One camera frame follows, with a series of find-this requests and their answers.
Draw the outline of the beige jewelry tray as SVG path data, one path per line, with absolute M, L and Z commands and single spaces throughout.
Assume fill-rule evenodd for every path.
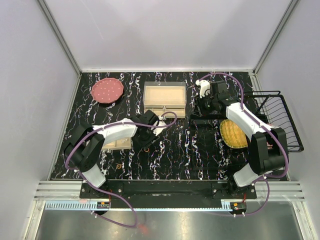
M 122 138 L 108 144 L 104 144 L 102 151 L 116 151 L 116 150 L 127 150 L 132 148 L 132 142 L 130 137 Z

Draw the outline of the beige jewelry box with drawers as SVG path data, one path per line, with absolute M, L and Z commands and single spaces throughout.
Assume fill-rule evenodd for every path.
M 147 81 L 144 83 L 144 111 L 157 116 L 174 112 L 178 119 L 186 117 L 187 89 L 185 82 Z

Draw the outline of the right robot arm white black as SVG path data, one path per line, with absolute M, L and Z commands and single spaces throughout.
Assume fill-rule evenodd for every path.
M 288 170 L 288 145 L 286 132 L 269 125 L 255 116 L 237 96 L 232 96 L 224 81 L 209 82 L 198 79 L 198 109 L 202 115 L 214 111 L 235 123 L 245 134 L 248 143 L 248 163 L 232 176 L 227 185 L 228 195 L 239 198 L 245 187 L 263 175 L 283 168 Z

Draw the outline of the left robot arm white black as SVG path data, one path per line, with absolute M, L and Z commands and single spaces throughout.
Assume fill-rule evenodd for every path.
M 68 166 L 76 168 L 92 185 L 90 192 L 97 198 L 108 193 L 106 177 L 98 167 L 103 148 L 113 142 L 131 139 L 140 148 L 147 149 L 165 126 L 162 118 L 151 110 L 106 125 L 80 124 L 66 143 L 63 153 L 69 158 Z

